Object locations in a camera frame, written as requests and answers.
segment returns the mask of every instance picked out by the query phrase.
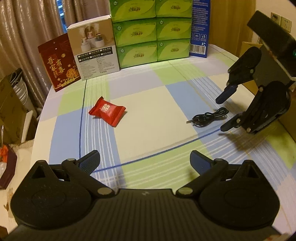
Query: curtain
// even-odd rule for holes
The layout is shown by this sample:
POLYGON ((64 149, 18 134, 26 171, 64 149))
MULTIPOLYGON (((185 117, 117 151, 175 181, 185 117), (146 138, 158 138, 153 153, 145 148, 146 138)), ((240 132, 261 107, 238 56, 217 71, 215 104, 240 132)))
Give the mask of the curtain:
POLYGON ((256 0, 211 0, 209 42, 239 56, 242 41, 252 40, 247 23, 255 7, 256 0))
POLYGON ((90 18, 110 14, 108 0, 62 0, 67 27, 90 18))
POLYGON ((28 90, 43 107, 51 83, 38 46, 63 34, 56 0, 0 0, 0 79, 22 68, 28 90))

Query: checkered tablecloth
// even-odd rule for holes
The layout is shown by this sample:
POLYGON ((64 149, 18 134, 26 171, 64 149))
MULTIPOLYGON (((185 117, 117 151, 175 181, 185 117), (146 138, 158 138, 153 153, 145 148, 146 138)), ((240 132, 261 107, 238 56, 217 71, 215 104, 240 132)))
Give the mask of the checkered tablecloth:
POLYGON ((281 209, 274 226, 296 230, 296 144, 279 122, 252 136, 242 128, 220 126, 244 111, 252 95, 243 86, 236 101, 217 105, 215 98, 237 60, 214 45, 208 58, 190 57, 123 69, 50 90, 34 142, 31 165, 44 159, 59 164, 98 150, 101 164, 92 176, 111 188, 172 188, 198 176, 189 164, 192 150, 232 164, 252 159, 277 192, 281 209), (126 107, 116 128, 88 114, 98 98, 126 107), (221 106, 227 119, 204 128, 186 124, 196 114, 221 106))

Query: blue box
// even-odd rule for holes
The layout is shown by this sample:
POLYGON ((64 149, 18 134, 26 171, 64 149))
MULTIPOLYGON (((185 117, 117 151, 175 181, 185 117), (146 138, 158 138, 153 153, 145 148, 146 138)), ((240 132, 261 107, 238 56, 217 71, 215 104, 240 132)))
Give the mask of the blue box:
POLYGON ((207 57, 210 32, 210 0, 193 0, 189 55, 207 57))

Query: electrical outlet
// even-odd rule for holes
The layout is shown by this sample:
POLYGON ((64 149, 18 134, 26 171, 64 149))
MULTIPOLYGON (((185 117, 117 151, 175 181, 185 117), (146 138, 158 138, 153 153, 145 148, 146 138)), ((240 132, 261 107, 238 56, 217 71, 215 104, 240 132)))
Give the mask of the electrical outlet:
POLYGON ((281 16, 276 14, 276 13, 271 13, 270 18, 272 21, 274 21, 275 23, 277 23, 278 25, 281 25, 281 16))
POLYGON ((288 32, 291 32, 292 21, 284 17, 281 18, 281 27, 288 32))

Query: green tissue box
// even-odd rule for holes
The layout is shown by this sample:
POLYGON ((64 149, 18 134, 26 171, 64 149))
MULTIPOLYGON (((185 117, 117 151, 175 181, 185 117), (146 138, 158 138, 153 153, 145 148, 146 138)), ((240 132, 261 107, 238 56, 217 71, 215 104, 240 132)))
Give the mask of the green tissue box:
POLYGON ((157 41, 157 61, 189 56, 190 39, 157 41))
POLYGON ((157 41, 117 47, 119 65, 127 68, 157 61, 157 41))
POLYGON ((156 18, 157 40, 191 38, 191 18, 156 18))
POLYGON ((156 18, 131 20, 113 24, 116 46, 156 40, 156 18))
POLYGON ((155 17, 155 0, 109 0, 112 22, 155 17))
POLYGON ((157 17, 192 16, 192 0, 155 0, 157 17))

